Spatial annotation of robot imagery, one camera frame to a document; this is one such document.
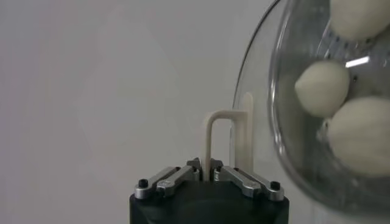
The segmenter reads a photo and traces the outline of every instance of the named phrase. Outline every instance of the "white plastic part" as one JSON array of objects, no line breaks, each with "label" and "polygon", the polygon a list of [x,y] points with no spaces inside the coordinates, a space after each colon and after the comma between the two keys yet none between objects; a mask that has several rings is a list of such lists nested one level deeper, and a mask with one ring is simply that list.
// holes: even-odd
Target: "white plastic part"
[{"label": "white plastic part", "polygon": [[220,110],[207,117],[205,122],[206,147],[202,157],[204,181],[210,180],[211,134],[214,121],[218,119],[228,119],[234,124],[234,166],[248,173],[253,172],[253,104],[252,95],[246,93],[241,99],[242,110]]}]

